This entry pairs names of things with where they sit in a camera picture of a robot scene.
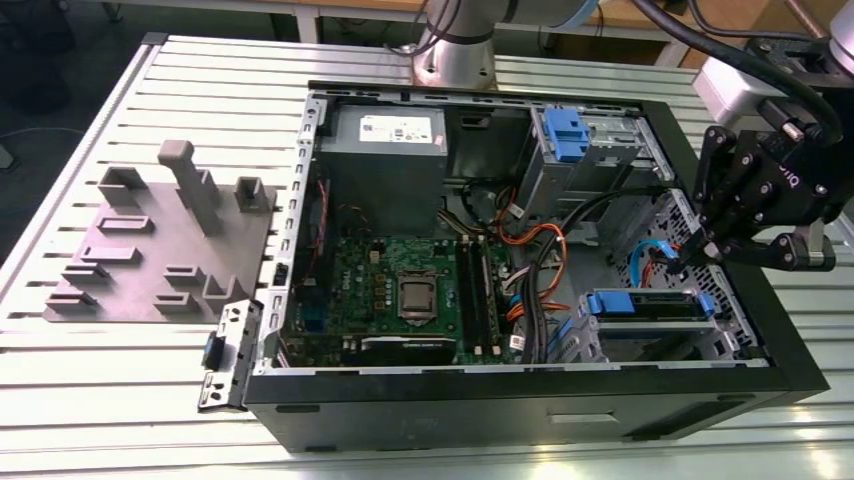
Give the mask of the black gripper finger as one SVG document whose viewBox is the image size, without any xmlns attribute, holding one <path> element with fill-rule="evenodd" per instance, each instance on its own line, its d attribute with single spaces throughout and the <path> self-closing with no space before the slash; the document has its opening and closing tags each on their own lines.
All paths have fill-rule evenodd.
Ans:
<svg viewBox="0 0 854 480">
<path fill-rule="evenodd" d="M 770 269 L 807 269 L 811 257 L 806 243 L 794 232 L 779 234 L 770 242 L 750 238 L 713 241 L 699 229 L 691 234 L 691 249 L 705 262 L 734 262 Z"/>
<path fill-rule="evenodd" d="M 727 175 L 733 163 L 731 150 L 737 137 L 731 130 L 711 126 L 706 130 L 691 193 L 699 228 L 682 243 L 678 257 L 667 263 L 668 274 L 679 274 L 690 265 L 701 263 L 705 248 L 722 233 L 723 194 L 730 187 Z"/>
</svg>

